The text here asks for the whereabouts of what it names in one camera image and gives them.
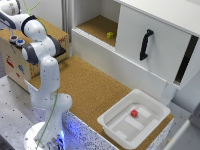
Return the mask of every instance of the wooden box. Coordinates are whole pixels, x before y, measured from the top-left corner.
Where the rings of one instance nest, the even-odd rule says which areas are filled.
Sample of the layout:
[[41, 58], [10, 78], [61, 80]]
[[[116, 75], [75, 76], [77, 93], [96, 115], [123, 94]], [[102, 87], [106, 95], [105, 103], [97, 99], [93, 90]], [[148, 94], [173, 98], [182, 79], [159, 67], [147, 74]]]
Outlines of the wooden box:
[[[47, 33], [54, 37], [61, 44], [62, 50], [66, 52], [56, 59], [60, 63], [63, 60], [69, 57], [69, 35], [60, 30], [59, 28], [53, 26], [47, 21], [39, 18], [40, 21], [45, 25]], [[14, 34], [17, 35], [20, 39], [25, 40], [25, 44], [31, 43], [32, 40], [20, 31], [14, 31]], [[15, 45], [10, 44], [9, 38], [11, 32], [9, 29], [0, 31], [0, 50], [5, 67], [6, 74], [17, 82], [20, 86], [27, 90], [27, 86], [24, 83], [24, 79], [29, 81], [35, 76], [39, 75], [40, 68], [39, 65], [32, 65], [24, 60], [22, 56], [22, 49], [17, 48]]]

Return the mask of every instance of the white robotic arm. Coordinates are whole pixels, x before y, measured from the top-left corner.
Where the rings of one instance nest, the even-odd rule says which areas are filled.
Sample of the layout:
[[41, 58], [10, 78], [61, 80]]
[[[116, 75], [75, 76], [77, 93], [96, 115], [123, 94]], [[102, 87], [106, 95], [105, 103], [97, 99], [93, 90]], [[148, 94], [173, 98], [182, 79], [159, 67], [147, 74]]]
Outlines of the white robotic arm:
[[[29, 63], [40, 65], [41, 87], [31, 97], [31, 102], [33, 107], [46, 110], [46, 121], [35, 140], [36, 142], [40, 140], [44, 129], [47, 127], [41, 139], [40, 147], [49, 150], [48, 143], [52, 140], [55, 142], [55, 139], [63, 130], [62, 113], [72, 106], [70, 95], [58, 94], [55, 110], [48, 122], [56, 100], [54, 92], [60, 86], [59, 66], [53, 56], [60, 53], [61, 46], [53, 37], [46, 35], [45, 28], [35, 16], [20, 14], [20, 12], [18, 0], [0, 0], [0, 21], [11, 29], [22, 31], [24, 35], [33, 40], [33, 43], [23, 46], [22, 55]], [[65, 146], [62, 145], [58, 149], [65, 149]]]

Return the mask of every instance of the cabinet handle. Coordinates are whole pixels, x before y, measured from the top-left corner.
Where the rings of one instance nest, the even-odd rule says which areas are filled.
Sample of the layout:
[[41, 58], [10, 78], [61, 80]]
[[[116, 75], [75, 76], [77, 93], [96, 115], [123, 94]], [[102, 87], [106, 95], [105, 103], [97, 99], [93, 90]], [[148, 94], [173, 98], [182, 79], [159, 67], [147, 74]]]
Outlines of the cabinet handle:
[[141, 48], [141, 52], [140, 52], [140, 60], [141, 61], [143, 61], [145, 58], [148, 57], [148, 55], [146, 54], [146, 49], [147, 49], [147, 44], [148, 44], [148, 37], [153, 35], [153, 33], [154, 33], [153, 31], [148, 29], [147, 33], [145, 34], [145, 36], [143, 38], [142, 48]]

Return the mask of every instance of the brown cork surface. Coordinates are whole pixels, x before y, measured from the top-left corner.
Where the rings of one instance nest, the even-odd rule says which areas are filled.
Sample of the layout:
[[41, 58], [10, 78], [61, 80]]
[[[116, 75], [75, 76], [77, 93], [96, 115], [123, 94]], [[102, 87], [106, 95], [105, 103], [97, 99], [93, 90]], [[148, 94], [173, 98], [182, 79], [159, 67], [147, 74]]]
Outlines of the brown cork surface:
[[[120, 150], [123, 150], [104, 133], [102, 126], [97, 122], [97, 118], [130, 93], [131, 89], [77, 56], [63, 61], [59, 64], [59, 67], [61, 78], [59, 92], [72, 96], [73, 105], [70, 111]], [[29, 82], [39, 88], [40, 76]], [[137, 150], [145, 150], [172, 119], [173, 116], [169, 115]]]
[[[54, 37], [56, 40], [59, 40], [65, 36], [68, 36], [68, 34], [61, 29], [55, 27], [54, 25], [50, 24], [49, 22], [45, 21], [44, 19], [38, 17], [38, 19], [44, 24], [44, 26], [47, 29], [47, 34]], [[19, 39], [23, 39], [25, 41], [25, 44], [31, 43], [32, 40], [28, 37], [26, 37], [21, 31], [14, 30], [14, 35], [17, 35]], [[4, 39], [5, 41], [10, 41], [11, 32], [8, 28], [0, 31], [0, 37]]]
[[[118, 28], [117, 23], [103, 16], [98, 16], [81, 25], [78, 25], [77, 27], [115, 47]], [[114, 33], [113, 39], [107, 38], [108, 32]]]

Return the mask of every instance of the yellow object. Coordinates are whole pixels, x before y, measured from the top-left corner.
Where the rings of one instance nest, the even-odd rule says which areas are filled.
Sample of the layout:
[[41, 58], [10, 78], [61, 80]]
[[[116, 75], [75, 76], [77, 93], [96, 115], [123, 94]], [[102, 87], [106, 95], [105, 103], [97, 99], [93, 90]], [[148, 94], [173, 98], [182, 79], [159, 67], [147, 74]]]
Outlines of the yellow object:
[[113, 38], [114, 38], [114, 34], [113, 34], [112, 32], [108, 32], [108, 33], [107, 33], [107, 37], [108, 37], [109, 39], [113, 39]]

